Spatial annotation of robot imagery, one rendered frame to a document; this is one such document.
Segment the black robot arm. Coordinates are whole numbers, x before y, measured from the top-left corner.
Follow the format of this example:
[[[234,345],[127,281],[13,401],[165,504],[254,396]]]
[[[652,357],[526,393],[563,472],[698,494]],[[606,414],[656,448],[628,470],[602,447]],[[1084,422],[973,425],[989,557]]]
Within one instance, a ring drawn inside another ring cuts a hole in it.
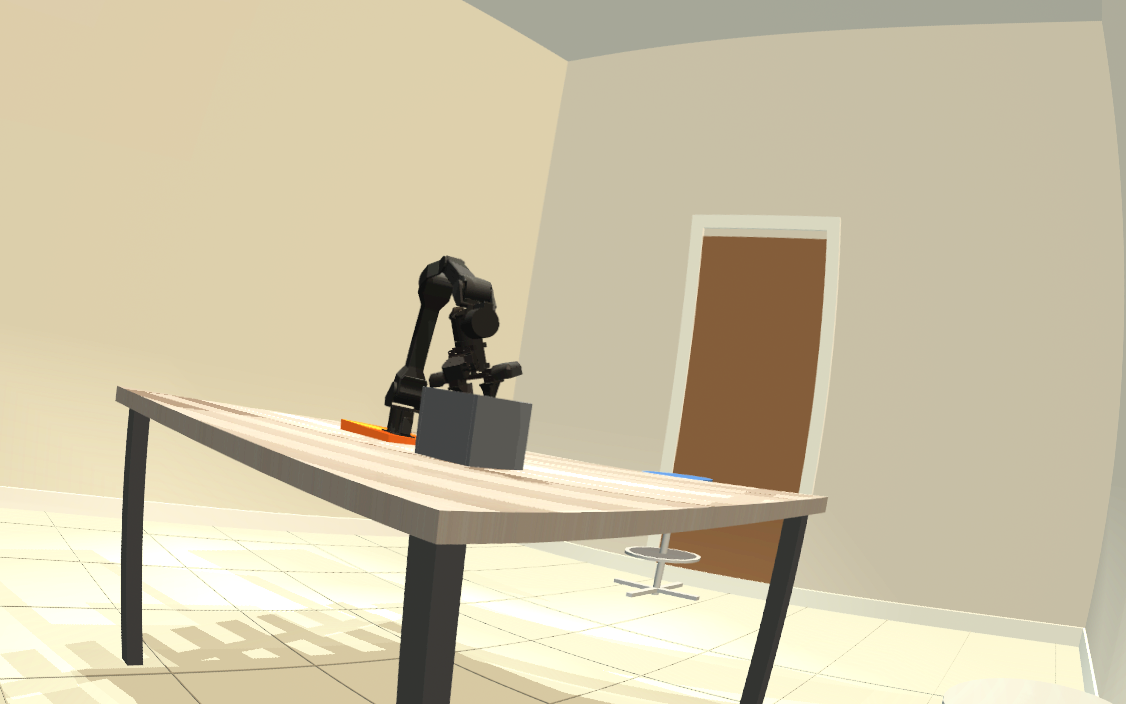
[[[492,285],[473,275],[464,262],[448,255],[443,256],[439,261],[428,264],[419,276],[418,295],[421,308],[406,354],[406,365],[397,371],[385,395],[384,406],[390,407],[388,424],[387,429],[381,431],[415,438],[411,435],[411,429],[414,413],[419,415],[422,386],[428,385],[423,372],[428,349],[439,311],[452,297],[456,306],[461,306],[452,308],[448,317],[452,320],[454,342],[489,338],[498,330]],[[471,371],[477,371],[479,357],[468,348],[463,347],[461,354],[448,351],[448,359],[443,363],[446,382],[468,378]],[[412,406],[413,409],[392,403]]]

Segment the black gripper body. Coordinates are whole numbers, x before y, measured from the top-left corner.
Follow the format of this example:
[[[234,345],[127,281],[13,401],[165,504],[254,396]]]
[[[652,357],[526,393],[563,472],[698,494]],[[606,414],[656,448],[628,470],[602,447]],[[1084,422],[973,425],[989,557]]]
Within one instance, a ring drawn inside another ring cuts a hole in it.
[[[499,380],[513,378],[516,376],[522,375],[521,365],[517,360],[500,363],[493,365],[493,367],[491,368],[490,363],[488,363],[486,360],[486,355],[484,349],[485,347],[488,347],[488,342],[483,342],[483,338],[455,342],[455,348],[452,348],[452,350],[455,350],[456,354],[461,354],[463,353],[463,347],[470,347],[472,353],[475,353],[479,357],[477,371],[482,373],[477,373],[476,371],[471,371],[468,378],[452,380],[452,382],[445,381],[443,372],[431,373],[429,378],[430,387],[443,387],[443,385],[446,383],[448,383],[449,387],[461,386],[464,384],[466,385],[466,381],[476,378],[484,378],[484,383],[491,383],[491,382],[497,382]]]

